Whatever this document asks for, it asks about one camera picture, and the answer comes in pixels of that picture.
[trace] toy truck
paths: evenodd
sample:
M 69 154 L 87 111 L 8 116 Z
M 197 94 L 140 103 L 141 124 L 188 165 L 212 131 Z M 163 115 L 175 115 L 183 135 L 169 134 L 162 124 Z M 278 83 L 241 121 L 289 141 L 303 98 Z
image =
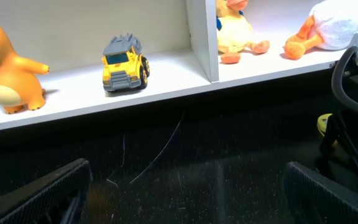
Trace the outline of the toy truck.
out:
M 142 46 L 132 34 L 114 37 L 103 51 L 103 88 L 108 92 L 147 86 L 149 61 L 140 53 Z

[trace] truck windshield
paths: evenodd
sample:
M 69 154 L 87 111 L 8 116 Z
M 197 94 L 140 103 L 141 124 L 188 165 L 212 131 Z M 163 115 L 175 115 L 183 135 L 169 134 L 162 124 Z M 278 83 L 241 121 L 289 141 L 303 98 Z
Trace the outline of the truck windshield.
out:
M 126 53 L 116 54 L 116 55 L 107 55 L 106 56 L 107 64 L 114 65 L 116 63 L 128 62 L 128 55 Z

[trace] black glossy surface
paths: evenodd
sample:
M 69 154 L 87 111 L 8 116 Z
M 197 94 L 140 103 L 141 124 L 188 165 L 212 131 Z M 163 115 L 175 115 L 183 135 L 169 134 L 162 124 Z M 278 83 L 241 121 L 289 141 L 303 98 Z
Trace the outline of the black glossy surface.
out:
M 94 177 L 83 223 L 291 223 L 280 178 L 287 162 L 314 166 L 317 117 L 339 109 L 329 75 L 0 131 L 0 195 L 83 157 Z

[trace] truck wheel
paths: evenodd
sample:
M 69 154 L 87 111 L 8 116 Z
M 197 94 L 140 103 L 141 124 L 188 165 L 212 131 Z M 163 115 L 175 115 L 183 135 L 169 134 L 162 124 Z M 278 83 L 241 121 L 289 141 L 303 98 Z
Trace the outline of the truck wheel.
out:
M 147 60 L 147 58 L 142 57 L 142 64 L 146 70 L 147 77 L 149 77 L 150 76 L 150 65 L 149 65 L 149 61 Z
M 140 84 L 140 89 L 143 90 L 144 88 L 147 87 L 147 75 L 146 75 L 146 71 L 143 69 L 143 67 L 140 67 L 139 69 L 139 74 L 140 74 L 140 80 L 141 80 L 141 84 Z

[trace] black hose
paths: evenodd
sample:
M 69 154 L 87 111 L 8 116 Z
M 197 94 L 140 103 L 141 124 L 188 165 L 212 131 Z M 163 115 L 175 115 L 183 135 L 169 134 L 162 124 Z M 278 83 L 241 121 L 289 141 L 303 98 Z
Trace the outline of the black hose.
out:
M 337 65 L 335 66 L 333 79 L 331 81 L 331 88 L 333 89 L 334 96 L 350 110 L 353 110 L 358 113 L 358 102 L 354 101 L 352 98 L 343 90 L 342 86 L 342 76 L 345 72 L 346 65 L 349 61 L 356 56 L 358 48 L 356 46 L 349 47 L 345 53 L 339 59 Z

